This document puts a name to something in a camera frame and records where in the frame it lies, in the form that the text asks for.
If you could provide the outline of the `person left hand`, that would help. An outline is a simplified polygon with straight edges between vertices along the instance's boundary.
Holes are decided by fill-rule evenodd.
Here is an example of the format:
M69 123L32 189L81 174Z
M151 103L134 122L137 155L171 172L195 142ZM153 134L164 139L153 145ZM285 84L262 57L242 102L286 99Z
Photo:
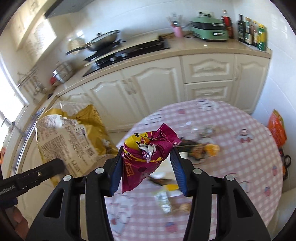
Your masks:
M24 218L20 210L17 207L13 206L6 209L6 214L13 224L15 232L19 235L20 238L25 240L29 232L29 225L28 221Z

